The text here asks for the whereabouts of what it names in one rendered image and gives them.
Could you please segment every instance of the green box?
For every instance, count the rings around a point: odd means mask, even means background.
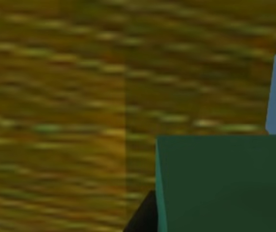
[[[159,136],[159,232],[276,232],[276,135]]]

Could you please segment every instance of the brown textured background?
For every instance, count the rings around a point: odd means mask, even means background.
[[[276,1],[0,0],[0,232],[116,232],[157,134],[265,134]]]

